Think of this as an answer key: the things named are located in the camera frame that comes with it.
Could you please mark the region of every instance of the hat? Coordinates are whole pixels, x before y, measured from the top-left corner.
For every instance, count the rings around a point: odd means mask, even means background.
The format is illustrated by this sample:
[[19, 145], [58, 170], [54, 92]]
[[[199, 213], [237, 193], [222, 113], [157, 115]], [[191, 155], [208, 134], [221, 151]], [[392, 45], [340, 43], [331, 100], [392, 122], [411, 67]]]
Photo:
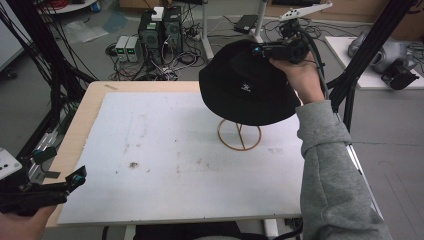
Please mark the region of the hat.
[[269, 125], [295, 113], [300, 105], [285, 73], [253, 56], [251, 40], [223, 47], [199, 72], [203, 102], [216, 115], [250, 126]]

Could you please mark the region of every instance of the white logo on hat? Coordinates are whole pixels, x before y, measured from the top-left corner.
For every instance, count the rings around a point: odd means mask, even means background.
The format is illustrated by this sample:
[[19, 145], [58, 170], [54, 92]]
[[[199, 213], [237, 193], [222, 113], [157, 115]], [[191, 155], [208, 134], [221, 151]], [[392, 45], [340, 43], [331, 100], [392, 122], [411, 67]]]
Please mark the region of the white logo on hat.
[[242, 90], [246, 91], [246, 92], [250, 92], [250, 86], [248, 84], [243, 84], [243, 86], [241, 87]]

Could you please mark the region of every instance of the person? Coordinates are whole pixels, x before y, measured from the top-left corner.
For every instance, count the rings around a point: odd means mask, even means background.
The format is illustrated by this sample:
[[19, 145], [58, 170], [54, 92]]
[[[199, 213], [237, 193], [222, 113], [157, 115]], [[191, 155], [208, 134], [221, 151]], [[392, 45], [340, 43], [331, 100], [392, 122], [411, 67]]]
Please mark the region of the person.
[[[333, 114], [330, 101], [324, 98], [312, 55], [298, 64], [273, 59], [270, 63], [286, 73], [303, 102], [296, 113], [305, 158], [300, 197], [304, 239], [391, 239], [388, 227], [371, 208], [365, 182], [346, 150], [350, 135]], [[32, 239], [36, 239], [41, 236], [50, 210], [40, 209], [41, 216], [37, 213], [29, 219], [1, 215], [0, 238], [8, 239], [3, 236], [14, 232], [28, 236], [25, 232], [32, 230]]]

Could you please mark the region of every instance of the sleeve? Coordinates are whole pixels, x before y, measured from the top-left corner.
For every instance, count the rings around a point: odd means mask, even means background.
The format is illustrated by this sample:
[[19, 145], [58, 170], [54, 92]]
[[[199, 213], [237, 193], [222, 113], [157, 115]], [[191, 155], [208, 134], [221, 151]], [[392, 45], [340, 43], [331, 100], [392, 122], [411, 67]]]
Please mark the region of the sleeve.
[[330, 101], [298, 107], [296, 113], [305, 159], [300, 196], [304, 239], [392, 239], [371, 208], [368, 188], [346, 149], [350, 135]]

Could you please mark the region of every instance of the hand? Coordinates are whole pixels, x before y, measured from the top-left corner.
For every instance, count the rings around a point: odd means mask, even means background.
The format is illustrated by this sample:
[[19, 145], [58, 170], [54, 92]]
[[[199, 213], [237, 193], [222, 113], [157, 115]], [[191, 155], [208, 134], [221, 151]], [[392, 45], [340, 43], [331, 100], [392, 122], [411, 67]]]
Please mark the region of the hand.
[[32, 217], [21, 217], [11, 213], [0, 213], [0, 239], [41, 239], [47, 220], [55, 209], [56, 206], [40, 208]]
[[304, 61], [298, 64], [272, 58], [269, 59], [269, 62], [286, 73], [290, 85], [297, 91], [304, 104], [324, 100], [318, 69], [311, 52], [308, 53]]

